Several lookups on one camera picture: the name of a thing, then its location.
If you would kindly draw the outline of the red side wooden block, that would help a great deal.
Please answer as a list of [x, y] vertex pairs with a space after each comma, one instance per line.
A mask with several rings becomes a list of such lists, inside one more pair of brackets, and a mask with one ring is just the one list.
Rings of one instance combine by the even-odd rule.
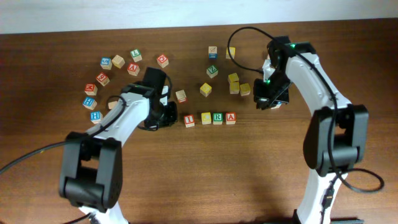
[[187, 101], [187, 96], [184, 90], [176, 91], [175, 94], [179, 103], [184, 103]]

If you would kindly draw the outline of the red I letter block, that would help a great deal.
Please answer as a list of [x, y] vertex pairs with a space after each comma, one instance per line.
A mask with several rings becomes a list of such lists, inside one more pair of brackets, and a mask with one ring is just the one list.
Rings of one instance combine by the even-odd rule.
[[195, 125], [195, 120], [192, 114], [184, 116], [184, 123], [186, 128], [193, 127]]

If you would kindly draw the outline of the red A letter block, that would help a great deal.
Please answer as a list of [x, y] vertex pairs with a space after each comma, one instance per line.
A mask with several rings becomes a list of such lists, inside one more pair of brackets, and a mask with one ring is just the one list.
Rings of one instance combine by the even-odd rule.
[[226, 115], [226, 124], [235, 124], [236, 123], [236, 113], [228, 112]]

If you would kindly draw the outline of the yellow block cluster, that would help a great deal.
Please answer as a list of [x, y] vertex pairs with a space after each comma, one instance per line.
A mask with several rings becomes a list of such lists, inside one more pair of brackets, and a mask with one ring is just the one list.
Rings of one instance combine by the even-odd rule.
[[203, 125], [212, 123], [212, 117], [210, 112], [205, 112], [201, 114], [201, 123]]

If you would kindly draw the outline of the red C letter block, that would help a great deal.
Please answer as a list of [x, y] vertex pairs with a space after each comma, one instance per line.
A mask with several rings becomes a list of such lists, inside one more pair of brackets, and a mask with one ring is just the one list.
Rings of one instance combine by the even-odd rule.
[[169, 64], [169, 59], [164, 54], [161, 54], [157, 57], [157, 63], [162, 67], [165, 68]]

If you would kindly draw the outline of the green R letter block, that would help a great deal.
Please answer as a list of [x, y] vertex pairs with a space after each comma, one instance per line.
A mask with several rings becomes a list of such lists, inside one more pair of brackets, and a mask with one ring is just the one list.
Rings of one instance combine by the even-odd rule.
[[213, 113], [213, 124], [214, 125], [223, 124], [223, 114], [222, 113]]

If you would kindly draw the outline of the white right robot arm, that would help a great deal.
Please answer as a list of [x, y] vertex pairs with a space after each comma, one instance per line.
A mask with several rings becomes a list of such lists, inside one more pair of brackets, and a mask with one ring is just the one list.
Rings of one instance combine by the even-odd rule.
[[331, 208], [341, 185], [362, 190], [346, 180], [362, 161], [369, 112], [353, 105], [328, 78], [309, 42], [293, 43], [287, 36], [273, 37], [262, 79], [254, 82], [254, 101], [261, 110], [289, 102], [289, 87], [295, 85], [310, 114], [303, 142], [309, 168], [304, 198], [294, 210], [292, 223], [330, 223]]

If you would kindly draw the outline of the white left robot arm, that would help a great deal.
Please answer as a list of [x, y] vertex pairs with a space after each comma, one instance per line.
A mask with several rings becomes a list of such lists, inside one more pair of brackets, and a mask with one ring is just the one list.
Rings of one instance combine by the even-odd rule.
[[63, 149], [58, 193], [91, 223], [127, 223], [118, 200], [123, 186], [122, 147], [136, 128], [157, 131], [177, 121], [169, 101], [170, 77], [149, 67], [128, 84], [109, 113], [85, 133], [71, 132]]

